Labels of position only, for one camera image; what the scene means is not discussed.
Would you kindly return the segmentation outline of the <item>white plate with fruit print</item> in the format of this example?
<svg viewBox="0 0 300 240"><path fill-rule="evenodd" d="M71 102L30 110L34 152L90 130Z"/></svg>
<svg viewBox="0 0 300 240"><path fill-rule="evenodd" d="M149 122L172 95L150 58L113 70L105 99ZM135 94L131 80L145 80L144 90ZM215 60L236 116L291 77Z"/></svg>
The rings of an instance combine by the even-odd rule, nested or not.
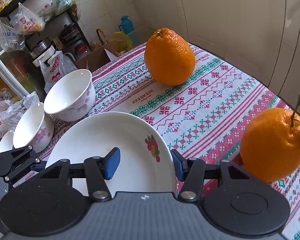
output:
<svg viewBox="0 0 300 240"><path fill-rule="evenodd" d="M106 185L118 191L175 192L176 176L170 150L161 135L144 120L123 112L85 118L66 131L54 146L47 166L61 159L81 164L90 157L109 160Z"/></svg>

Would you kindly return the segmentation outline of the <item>white bowl pink flowers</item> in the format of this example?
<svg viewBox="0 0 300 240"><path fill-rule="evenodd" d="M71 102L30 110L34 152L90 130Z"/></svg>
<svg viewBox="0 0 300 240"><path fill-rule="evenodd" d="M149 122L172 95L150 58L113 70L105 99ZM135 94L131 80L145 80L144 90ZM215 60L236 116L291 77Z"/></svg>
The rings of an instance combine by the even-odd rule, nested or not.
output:
<svg viewBox="0 0 300 240"><path fill-rule="evenodd" d="M78 69L62 77L49 90L44 111L66 122L77 121L91 110L95 96L92 73Z"/></svg>

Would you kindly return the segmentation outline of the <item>black kitchen shelf rack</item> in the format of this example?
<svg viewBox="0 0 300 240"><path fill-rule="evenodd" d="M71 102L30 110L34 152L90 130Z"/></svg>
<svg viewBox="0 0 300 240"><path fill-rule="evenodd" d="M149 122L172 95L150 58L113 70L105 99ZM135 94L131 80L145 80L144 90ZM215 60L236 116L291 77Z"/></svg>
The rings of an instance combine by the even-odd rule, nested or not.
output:
<svg viewBox="0 0 300 240"><path fill-rule="evenodd" d="M27 1L29 0L13 0L6 7L4 7L4 9L0 12L0 19L2 23L7 24L9 22L9 20L11 19L10 14L18 10L18 3L24 3ZM68 19L70 24L77 29L78 34L73 38L61 38L60 40L63 44L62 49L67 50L78 41L85 42L88 48L91 48L87 38L83 34L82 29L78 25L78 18L72 13L71 8L68 7L60 14L55 15L50 20L48 20L45 23L45 28L43 31L26 35L24 50L15 51L11 53L2 51L2 54L0 55L0 60L9 69L13 67L17 69L26 68L28 66L34 67L34 64L32 63L34 59L30 56L30 51L32 48L34 48L34 45L38 41L44 39L45 37L49 37L50 40L53 40L54 38L70 34L68 31L64 30L65 21L61 20L65 19Z"/></svg>

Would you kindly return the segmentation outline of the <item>white kitchen cabinets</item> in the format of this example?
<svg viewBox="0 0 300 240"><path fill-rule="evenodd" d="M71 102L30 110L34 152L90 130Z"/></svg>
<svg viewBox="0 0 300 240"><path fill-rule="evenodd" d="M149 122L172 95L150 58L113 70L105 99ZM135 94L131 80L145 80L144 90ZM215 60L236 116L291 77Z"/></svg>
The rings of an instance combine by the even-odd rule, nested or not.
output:
<svg viewBox="0 0 300 240"><path fill-rule="evenodd" d="M300 0L133 0L169 28L255 77L287 103L300 93Z"/></svg>

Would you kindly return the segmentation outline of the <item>patterned handmade tablecloth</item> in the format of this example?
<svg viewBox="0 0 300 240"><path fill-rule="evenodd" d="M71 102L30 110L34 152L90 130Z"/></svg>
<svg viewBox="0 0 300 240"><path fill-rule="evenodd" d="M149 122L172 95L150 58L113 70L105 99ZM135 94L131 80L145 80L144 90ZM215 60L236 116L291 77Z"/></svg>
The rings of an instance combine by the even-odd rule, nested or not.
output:
<svg viewBox="0 0 300 240"><path fill-rule="evenodd" d="M239 141L258 113L286 103L255 78L192 46L196 66L184 84L167 87L152 79L139 45L93 72L95 103L89 115L118 111L152 125L169 148L208 164L241 164Z"/></svg>

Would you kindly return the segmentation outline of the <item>round orange with stem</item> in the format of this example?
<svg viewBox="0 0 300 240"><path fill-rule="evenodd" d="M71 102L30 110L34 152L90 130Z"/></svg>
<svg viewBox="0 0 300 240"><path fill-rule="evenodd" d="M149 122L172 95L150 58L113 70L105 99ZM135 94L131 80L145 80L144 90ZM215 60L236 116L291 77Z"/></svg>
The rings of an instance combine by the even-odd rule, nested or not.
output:
<svg viewBox="0 0 300 240"><path fill-rule="evenodd" d="M269 108L246 126L240 155L246 171L265 183L292 174L300 165L300 93L293 110Z"/></svg>

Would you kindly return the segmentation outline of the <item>brown cardboard box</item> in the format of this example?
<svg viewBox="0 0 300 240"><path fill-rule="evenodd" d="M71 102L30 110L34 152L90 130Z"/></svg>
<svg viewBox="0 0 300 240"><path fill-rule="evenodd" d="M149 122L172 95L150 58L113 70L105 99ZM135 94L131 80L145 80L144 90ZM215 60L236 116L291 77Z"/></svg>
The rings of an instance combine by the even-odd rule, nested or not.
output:
<svg viewBox="0 0 300 240"><path fill-rule="evenodd" d="M121 52L127 51L128 49L123 48L118 41L110 41L77 60L75 64L79 69L88 69L94 72L115 60Z"/></svg>

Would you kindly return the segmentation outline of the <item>white red plastic bag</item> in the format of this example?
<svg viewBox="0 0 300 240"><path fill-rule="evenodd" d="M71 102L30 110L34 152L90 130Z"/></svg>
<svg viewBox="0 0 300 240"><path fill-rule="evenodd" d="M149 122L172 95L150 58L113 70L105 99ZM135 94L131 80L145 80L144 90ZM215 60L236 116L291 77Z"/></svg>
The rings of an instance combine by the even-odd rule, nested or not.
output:
<svg viewBox="0 0 300 240"><path fill-rule="evenodd" d="M39 66L44 77L44 90L46 94L62 77L77 70L73 61L64 55L62 51L56 51L48 59L47 64L45 64L43 60L39 60Z"/></svg>

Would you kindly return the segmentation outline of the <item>pointed top orange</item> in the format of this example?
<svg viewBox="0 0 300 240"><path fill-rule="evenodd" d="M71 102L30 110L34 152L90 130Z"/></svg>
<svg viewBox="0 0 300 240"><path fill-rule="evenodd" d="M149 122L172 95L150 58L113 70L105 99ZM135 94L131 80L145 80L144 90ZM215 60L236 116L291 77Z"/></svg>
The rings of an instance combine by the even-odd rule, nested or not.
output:
<svg viewBox="0 0 300 240"><path fill-rule="evenodd" d="M167 86L187 81L196 65L189 44L168 28L156 30L146 42L144 61L153 79Z"/></svg>

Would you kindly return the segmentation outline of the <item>blue thermos jug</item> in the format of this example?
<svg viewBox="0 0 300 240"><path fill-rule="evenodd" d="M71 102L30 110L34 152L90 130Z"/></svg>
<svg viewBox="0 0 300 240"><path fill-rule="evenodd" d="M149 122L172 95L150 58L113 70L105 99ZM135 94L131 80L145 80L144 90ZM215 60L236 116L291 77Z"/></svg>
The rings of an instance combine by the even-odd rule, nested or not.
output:
<svg viewBox="0 0 300 240"><path fill-rule="evenodd" d="M125 34L129 34L135 30L133 22L128 18L127 15L122 16L120 21L121 24L118 26L120 31L124 32Z"/></svg>

